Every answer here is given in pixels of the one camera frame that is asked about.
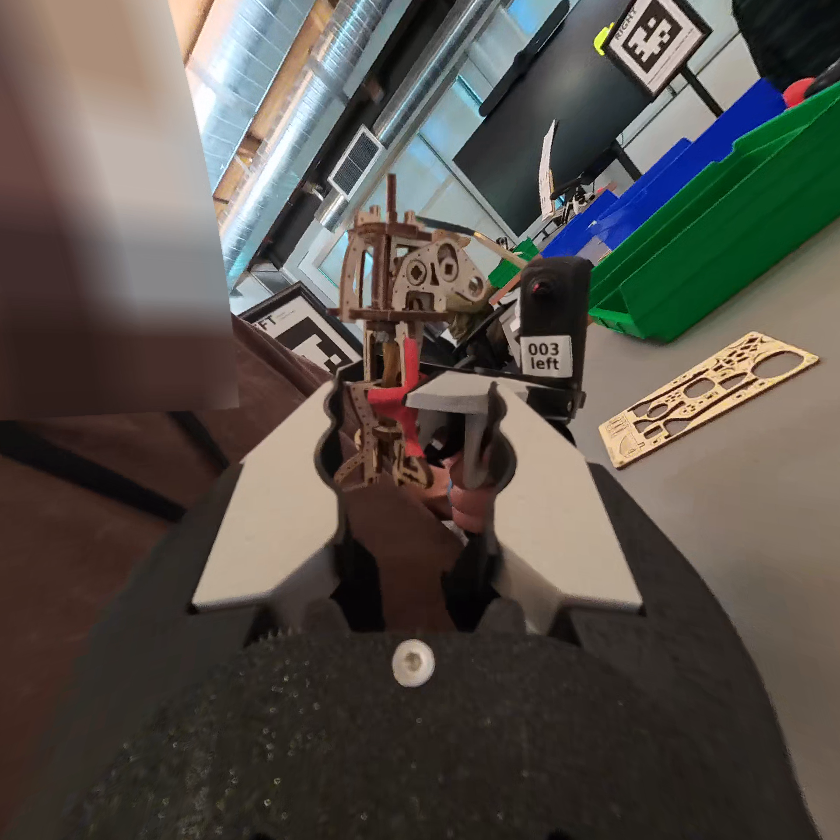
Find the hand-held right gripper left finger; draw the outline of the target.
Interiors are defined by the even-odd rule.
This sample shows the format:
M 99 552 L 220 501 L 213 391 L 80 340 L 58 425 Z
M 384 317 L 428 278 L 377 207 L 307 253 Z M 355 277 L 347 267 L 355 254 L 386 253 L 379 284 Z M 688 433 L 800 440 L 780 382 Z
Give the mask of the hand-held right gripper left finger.
M 316 460 L 333 431 L 333 395 L 334 383 L 322 384 L 242 459 L 192 595 L 197 611 L 267 606 L 280 627 L 302 627 L 338 586 L 340 501 Z

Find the black monitor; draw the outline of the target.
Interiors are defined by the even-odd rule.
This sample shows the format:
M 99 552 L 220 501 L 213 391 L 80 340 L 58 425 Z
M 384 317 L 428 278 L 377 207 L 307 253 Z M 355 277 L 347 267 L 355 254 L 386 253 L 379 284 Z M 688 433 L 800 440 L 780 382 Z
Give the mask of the black monitor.
M 595 37 L 616 22 L 627 5 L 573 5 L 527 75 L 455 155 L 455 165 L 515 235 L 541 216 L 539 163 L 551 124 L 555 131 L 550 169 L 554 183 L 561 185 L 607 152 L 649 103 L 641 89 L 594 47 Z

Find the wooden mechanical model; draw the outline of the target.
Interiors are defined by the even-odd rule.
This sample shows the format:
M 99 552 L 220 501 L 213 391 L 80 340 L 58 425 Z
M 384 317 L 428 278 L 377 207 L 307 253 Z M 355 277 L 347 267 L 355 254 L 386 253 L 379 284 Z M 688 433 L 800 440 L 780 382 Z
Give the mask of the wooden mechanical model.
M 338 306 L 330 316 L 363 329 L 361 380 L 348 386 L 359 425 L 357 451 L 335 473 L 350 488 L 377 482 L 385 463 L 397 485 L 429 488 L 432 470 L 417 431 L 418 411 L 406 405 L 421 374 L 424 328 L 452 314 L 482 308 L 487 277 L 466 253 L 468 239 L 428 229 L 413 211 L 397 211 L 396 175 L 385 182 L 385 209 L 358 211 L 348 232 Z

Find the green plastic bin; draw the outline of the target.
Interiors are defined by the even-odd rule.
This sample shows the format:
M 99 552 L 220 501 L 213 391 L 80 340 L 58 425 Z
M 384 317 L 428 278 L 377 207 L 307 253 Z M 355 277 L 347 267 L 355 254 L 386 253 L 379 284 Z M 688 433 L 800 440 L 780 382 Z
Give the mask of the green plastic bin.
M 668 343 L 839 215 L 839 85 L 734 141 L 591 274 L 594 323 Z

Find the wooden part sheet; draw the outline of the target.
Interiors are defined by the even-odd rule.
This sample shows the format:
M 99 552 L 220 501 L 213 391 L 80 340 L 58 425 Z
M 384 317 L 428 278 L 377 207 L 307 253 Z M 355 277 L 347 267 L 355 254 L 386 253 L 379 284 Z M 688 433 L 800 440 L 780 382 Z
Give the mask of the wooden part sheet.
M 624 469 L 810 370 L 820 357 L 762 332 L 688 369 L 599 426 L 615 469 Z

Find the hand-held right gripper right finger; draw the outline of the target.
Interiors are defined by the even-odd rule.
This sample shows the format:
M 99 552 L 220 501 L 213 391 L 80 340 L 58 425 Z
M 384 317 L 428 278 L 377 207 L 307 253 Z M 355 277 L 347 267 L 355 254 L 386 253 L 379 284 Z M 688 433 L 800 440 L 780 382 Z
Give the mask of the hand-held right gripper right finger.
M 491 386 L 488 408 L 497 592 L 535 634 L 575 608 L 639 614 L 643 597 L 585 457 L 508 385 Z

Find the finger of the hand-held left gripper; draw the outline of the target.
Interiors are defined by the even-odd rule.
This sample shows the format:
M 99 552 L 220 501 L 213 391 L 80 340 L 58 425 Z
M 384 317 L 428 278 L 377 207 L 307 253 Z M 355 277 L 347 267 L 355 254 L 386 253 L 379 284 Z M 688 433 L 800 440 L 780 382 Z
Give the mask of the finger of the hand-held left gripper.
M 445 371 L 426 379 L 406 394 L 403 404 L 413 410 L 487 414 L 493 385 L 506 385 L 519 397 L 526 395 L 525 381 L 495 375 Z
M 465 440 L 462 448 L 462 484 L 467 490 L 496 489 L 499 483 L 497 446 L 499 423 L 506 404 L 501 394 L 486 394 L 465 413 Z

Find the thin silver ventilation duct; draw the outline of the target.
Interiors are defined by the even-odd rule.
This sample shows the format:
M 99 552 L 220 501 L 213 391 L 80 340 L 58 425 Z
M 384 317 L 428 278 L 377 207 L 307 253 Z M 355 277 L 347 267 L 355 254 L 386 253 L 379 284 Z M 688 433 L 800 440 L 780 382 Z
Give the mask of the thin silver ventilation duct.
M 326 190 L 317 222 L 336 231 L 352 201 L 327 176 L 365 128 L 394 151 L 408 142 L 467 67 L 470 93 L 483 102 L 561 2 L 410 2 L 331 131 L 313 173 Z

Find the printed marker tag board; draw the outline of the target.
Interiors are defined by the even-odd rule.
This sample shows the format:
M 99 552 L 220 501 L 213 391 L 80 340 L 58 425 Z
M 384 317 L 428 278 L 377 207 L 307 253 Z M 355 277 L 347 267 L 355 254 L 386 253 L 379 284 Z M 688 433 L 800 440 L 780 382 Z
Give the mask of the printed marker tag board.
M 682 77 L 707 109 L 719 118 L 723 108 L 689 68 L 690 59 L 712 29 L 684 1 L 632 1 L 619 14 L 605 42 L 605 58 L 618 68 L 648 101 L 653 102 Z

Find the white vent grille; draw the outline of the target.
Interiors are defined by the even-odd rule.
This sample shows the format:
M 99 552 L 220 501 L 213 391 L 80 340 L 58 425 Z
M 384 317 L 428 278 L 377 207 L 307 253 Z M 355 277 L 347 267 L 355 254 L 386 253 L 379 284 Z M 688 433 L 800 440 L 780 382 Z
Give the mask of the white vent grille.
M 328 183 L 344 199 L 350 200 L 384 152 L 382 142 L 361 125 L 332 169 Z

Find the person's left hand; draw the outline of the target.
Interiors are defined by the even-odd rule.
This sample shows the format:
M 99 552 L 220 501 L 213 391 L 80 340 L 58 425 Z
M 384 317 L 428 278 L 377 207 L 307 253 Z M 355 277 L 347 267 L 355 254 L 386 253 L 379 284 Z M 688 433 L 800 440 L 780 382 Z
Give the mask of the person's left hand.
M 463 454 L 447 458 L 441 467 L 433 467 L 433 484 L 421 491 L 425 508 L 442 522 L 452 522 L 467 534 L 484 531 L 496 486 L 490 479 L 469 488 Z

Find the small green bin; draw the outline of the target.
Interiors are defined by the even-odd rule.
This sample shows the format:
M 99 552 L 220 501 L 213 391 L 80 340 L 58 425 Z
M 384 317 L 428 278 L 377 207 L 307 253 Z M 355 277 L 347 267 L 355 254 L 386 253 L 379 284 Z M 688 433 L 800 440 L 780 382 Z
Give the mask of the small green bin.
M 498 266 L 489 273 L 489 282 L 497 290 L 504 288 L 519 273 L 522 265 L 534 259 L 539 254 L 539 249 L 531 238 L 525 238 L 513 246 L 511 253 L 519 262 L 510 262 L 508 258 L 500 257 Z

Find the blue plastic bin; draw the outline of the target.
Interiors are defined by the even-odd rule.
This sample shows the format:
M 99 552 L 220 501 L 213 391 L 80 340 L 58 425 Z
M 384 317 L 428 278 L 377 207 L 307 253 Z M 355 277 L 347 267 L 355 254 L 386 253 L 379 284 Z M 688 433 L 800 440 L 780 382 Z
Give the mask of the blue plastic bin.
M 736 140 L 778 117 L 785 110 L 782 95 L 765 79 L 756 81 L 689 147 L 681 158 L 694 174 L 731 152 Z
M 667 203 L 667 176 L 676 175 L 679 165 L 694 143 L 678 141 L 638 181 L 621 195 L 607 187 L 601 190 L 587 208 L 562 227 L 540 255 L 544 258 L 576 256 L 596 239 L 612 252 L 635 233 L 660 207 Z

